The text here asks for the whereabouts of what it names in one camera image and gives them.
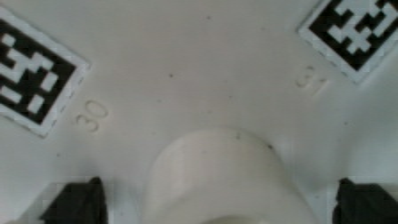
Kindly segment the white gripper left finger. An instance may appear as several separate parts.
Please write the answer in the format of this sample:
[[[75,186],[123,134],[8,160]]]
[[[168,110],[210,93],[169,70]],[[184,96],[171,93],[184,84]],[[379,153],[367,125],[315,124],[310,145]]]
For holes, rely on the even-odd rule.
[[[109,224],[104,181],[68,183],[40,219],[45,224]]]

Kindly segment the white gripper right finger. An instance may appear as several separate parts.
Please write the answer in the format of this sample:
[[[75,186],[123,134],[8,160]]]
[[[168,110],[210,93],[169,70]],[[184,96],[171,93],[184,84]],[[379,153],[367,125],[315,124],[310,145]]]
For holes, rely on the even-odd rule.
[[[398,224],[398,200],[379,184],[340,180],[333,224]]]

